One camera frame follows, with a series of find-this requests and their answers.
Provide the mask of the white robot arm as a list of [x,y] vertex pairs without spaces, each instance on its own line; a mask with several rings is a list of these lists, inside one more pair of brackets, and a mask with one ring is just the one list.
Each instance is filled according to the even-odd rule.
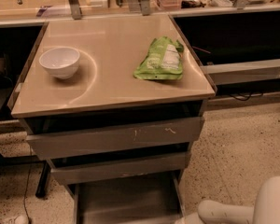
[[280,224],[280,176],[266,180],[254,206],[241,206],[204,200],[195,213],[175,224]]

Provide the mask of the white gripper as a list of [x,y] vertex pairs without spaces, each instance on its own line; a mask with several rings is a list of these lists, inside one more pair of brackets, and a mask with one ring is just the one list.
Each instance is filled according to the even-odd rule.
[[192,213],[176,220],[174,224],[204,224],[204,222],[197,213]]

